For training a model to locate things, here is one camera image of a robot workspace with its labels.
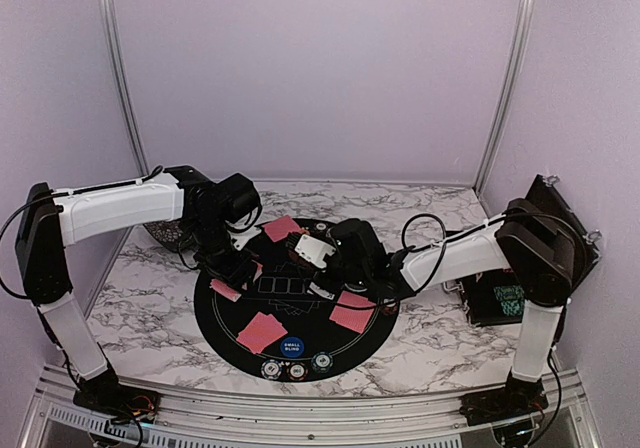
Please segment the blue small blind button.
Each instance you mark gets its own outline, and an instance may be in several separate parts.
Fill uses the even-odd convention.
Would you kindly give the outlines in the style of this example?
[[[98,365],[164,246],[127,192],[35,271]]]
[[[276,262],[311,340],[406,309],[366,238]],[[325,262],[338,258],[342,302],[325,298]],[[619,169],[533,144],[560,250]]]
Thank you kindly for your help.
[[[280,344],[281,354],[288,359],[300,358],[305,351],[304,342],[296,337],[284,339]]]

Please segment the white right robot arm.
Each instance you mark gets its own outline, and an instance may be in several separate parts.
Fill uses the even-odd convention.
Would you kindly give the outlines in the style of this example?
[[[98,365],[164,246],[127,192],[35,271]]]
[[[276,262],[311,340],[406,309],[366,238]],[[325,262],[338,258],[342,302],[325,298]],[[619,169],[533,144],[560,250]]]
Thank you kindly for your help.
[[[510,374],[495,406],[515,416],[534,399],[561,314],[590,270],[585,235],[567,219],[524,198],[500,215],[429,246],[385,250],[371,224],[352,218],[316,238],[292,233],[287,249],[311,272],[316,286],[362,289],[380,307],[412,298],[435,285],[494,270],[509,270],[524,291],[524,314]]]

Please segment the red playing card deck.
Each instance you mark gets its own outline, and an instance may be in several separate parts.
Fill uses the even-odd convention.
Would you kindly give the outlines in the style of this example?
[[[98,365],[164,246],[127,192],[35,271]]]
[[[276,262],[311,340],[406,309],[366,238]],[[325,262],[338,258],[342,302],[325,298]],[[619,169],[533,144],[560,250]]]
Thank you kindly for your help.
[[[225,283],[217,279],[213,279],[211,281],[210,287],[217,295],[220,295],[231,302],[237,302],[242,296],[240,292],[230,288]]]

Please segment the red playing card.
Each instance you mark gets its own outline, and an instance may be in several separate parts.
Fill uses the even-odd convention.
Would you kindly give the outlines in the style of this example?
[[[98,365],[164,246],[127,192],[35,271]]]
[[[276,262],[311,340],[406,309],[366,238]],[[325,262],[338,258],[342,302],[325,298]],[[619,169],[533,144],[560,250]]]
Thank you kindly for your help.
[[[335,307],[329,317],[329,320],[340,327],[358,334],[363,334],[373,314],[373,309],[354,310],[344,307]]]
[[[303,235],[308,235],[308,234],[309,234],[309,231],[306,228],[299,227],[296,230],[290,230],[287,233],[285,241],[287,243],[292,243],[293,245],[296,245]]]
[[[236,341],[252,354],[260,354],[266,347],[288,333],[286,328],[273,316],[255,316],[242,330]]]
[[[299,225],[290,216],[283,216],[262,226],[271,241],[277,243],[286,238],[290,230],[296,230]]]
[[[344,307],[354,310],[374,310],[375,304],[369,301],[366,297],[359,296],[348,291],[343,291],[338,299],[338,306],[335,307]]]
[[[271,315],[257,313],[249,324],[239,332],[236,340],[245,346],[266,343],[278,332],[278,324]]]

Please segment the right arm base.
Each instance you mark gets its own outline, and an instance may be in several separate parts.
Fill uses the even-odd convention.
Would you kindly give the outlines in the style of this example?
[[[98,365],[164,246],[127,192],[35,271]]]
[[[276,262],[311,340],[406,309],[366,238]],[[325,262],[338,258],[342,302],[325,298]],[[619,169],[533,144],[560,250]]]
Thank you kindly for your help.
[[[533,440],[548,406],[540,380],[509,378],[504,387],[463,395],[459,413],[469,426],[496,423],[493,435],[499,445],[524,446]]]

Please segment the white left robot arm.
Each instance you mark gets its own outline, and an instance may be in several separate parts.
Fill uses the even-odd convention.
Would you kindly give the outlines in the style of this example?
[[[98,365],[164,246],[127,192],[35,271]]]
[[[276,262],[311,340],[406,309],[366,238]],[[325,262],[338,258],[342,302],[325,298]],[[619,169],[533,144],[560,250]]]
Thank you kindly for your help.
[[[73,293],[67,247],[137,225],[177,221],[196,245],[197,269],[240,289],[257,273],[241,237],[261,212],[258,191],[244,175],[214,182],[186,165],[85,188],[52,190],[45,183],[31,188],[15,243],[24,292],[102,411],[119,412],[126,391],[116,383]]]

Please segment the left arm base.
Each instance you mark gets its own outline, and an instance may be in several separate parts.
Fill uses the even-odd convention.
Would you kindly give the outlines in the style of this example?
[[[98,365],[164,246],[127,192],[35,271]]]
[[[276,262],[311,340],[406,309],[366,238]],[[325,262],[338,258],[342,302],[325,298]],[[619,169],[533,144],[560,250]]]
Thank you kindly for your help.
[[[90,379],[78,376],[75,383],[73,402],[77,406],[108,414],[122,423],[155,421],[159,393],[123,384],[112,367]]]

